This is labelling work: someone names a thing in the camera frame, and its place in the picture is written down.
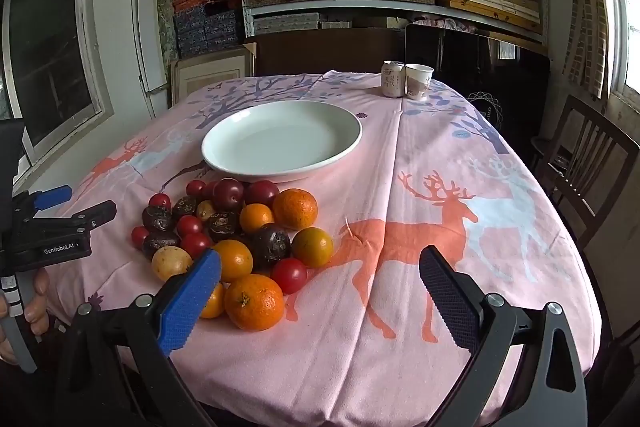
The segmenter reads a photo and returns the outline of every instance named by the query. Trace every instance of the oval plate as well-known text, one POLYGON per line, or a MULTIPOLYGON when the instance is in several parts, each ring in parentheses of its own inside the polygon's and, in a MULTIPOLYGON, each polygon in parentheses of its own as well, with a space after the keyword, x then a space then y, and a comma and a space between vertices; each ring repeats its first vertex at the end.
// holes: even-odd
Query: oval plate
POLYGON ((337 105, 284 100, 243 109, 218 122, 202 140, 215 170, 244 181, 305 178, 348 155, 362 125, 337 105))

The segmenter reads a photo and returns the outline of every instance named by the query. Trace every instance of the picture frame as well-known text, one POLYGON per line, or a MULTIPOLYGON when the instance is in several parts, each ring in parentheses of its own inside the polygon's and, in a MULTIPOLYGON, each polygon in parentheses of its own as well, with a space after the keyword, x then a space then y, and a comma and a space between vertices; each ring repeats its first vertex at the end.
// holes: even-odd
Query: picture frame
POLYGON ((171 102, 176 105, 192 92, 214 82, 254 76, 255 42, 235 46, 171 64, 171 102))

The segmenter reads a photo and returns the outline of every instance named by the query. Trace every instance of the curtain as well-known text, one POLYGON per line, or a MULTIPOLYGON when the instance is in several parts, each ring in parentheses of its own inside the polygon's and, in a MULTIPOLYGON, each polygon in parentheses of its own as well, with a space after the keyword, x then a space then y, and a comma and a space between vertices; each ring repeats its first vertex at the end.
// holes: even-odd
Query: curtain
POLYGON ((564 74, 606 104, 607 13, 604 0, 573 0, 564 74))

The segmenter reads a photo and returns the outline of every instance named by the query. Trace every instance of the pink tablecloth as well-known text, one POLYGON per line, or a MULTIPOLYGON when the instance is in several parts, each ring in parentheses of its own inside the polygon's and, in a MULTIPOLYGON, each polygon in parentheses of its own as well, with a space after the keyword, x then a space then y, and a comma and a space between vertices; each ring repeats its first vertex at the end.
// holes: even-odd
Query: pink tablecloth
MULTIPOLYGON (((283 184, 318 199, 316 226, 337 251, 287 302, 276 327, 246 333, 225 318, 199 321, 172 360, 202 402, 270 426, 414 426, 428 420, 460 374, 455 346, 428 305, 417 261, 436 244, 484 292, 516 306, 564 307, 582 369, 598 349, 600 314, 580 256, 520 159, 460 95, 434 81, 427 102, 380 95, 378 74, 272 76, 193 93, 98 164, 64 209, 111 199, 116 219, 92 235, 87 259, 53 267, 51 305, 63 318, 93 296, 127 306, 161 282, 130 243, 149 197, 175 201, 197 176, 205 133, 234 111, 274 100, 324 100, 361 118, 362 141, 315 176, 283 184)), ((485 409, 500 407, 517 353, 485 409)))

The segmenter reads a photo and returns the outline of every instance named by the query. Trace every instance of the bolt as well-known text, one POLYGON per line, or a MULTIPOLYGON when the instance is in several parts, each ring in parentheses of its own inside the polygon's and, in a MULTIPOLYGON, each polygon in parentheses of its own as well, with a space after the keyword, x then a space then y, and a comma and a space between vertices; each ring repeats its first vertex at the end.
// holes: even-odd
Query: bolt
POLYGON ((80 304, 78 306, 78 313, 80 315, 88 315, 89 313, 91 313, 91 304, 89 304, 88 302, 80 304))
POLYGON ((554 315, 559 315, 559 314, 562 313, 562 306, 560 304, 558 304, 557 302, 549 302, 549 304, 546 307, 554 315))
POLYGON ((504 299, 497 293, 489 293, 489 295, 486 296, 486 301, 495 308, 499 308, 504 304, 504 299))
POLYGON ((153 302, 153 300, 154 298, 151 295, 145 293, 144 295, 138 296, 136 299, 136 306, 138 308, 148 308, 151 306, 151 302, 153 302))

